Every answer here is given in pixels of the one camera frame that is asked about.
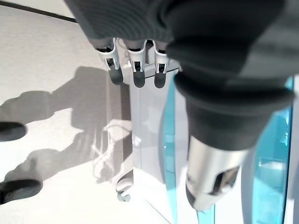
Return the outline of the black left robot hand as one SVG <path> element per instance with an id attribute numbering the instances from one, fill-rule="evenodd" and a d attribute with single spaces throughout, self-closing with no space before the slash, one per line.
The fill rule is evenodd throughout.
<path id="1" fill-rule="evenodd" d="M 179 62 L 177 90 L 189 128 L 186 194 L 212 207 L 275 111 L 295 97 L 285 87 L 299 72 L 296 0 L 68 0 L 95 48 L 119 37 L 162 41 Z"/>

